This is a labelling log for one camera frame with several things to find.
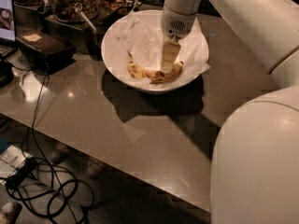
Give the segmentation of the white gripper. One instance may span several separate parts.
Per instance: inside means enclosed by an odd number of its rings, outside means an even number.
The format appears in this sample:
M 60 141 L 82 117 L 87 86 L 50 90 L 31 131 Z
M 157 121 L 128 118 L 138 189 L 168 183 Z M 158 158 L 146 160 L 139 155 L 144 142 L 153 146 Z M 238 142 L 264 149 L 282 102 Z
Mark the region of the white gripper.
M 164 35 L 161 70 L 169 72 L 180 51 L 179 40 L 185 38 L 192 30 L 195 13 L 180 14 L 164 7 L 161 27 Z

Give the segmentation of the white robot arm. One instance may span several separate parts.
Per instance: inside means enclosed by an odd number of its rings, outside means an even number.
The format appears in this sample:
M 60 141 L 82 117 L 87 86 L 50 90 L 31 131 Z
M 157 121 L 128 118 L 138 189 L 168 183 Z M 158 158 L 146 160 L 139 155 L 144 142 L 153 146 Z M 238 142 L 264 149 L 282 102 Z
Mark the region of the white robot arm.
M 174 116 L 178 224 L 299 224 L 299 9 L 292 0 L 208 0 L 243 45 L 213 48 L 206 76 L 213 119 Z M 164 18 L 195 0 L 165 0 Z

